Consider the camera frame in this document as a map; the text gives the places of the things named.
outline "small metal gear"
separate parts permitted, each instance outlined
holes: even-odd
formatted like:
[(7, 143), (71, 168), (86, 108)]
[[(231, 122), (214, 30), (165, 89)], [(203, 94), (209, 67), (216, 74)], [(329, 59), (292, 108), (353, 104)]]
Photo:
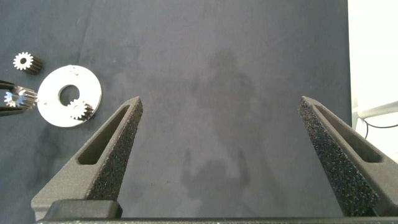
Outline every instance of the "small metal gear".
[(14, 67), (25, 73), (34, 75), (42, 68), (42, 61), (28, 52), (22, 52), (15, 56)]
[(37, 102), (37, 93), (34, 90), (15, 86), (12, 91), (7, 91), (5, 100), (7, 106), (32, 109)]
[(71, 118), (85, 121), (93, 114), (93, 108), (86, 102), (80, 100), (73, 100), (68, 105), (71, 111)]

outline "metal ring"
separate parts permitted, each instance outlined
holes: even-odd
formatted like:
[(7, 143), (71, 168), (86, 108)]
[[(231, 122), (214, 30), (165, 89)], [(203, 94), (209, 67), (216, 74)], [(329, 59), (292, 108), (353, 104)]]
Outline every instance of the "metal ring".
[(42, 82), (37, 97), (37, 108), (43, 118), (58, 127), (73, 127), (86, 120), (75, 120), (70, 110), (60, 101), (62, 90), (70, 85), (79, 89), (79, 99), (87, 102), (93, 109), (93, 114), (101, 102), (101, 84), (97, 77), (87, 68), (78, 65), (61, 67), (50, 73)]

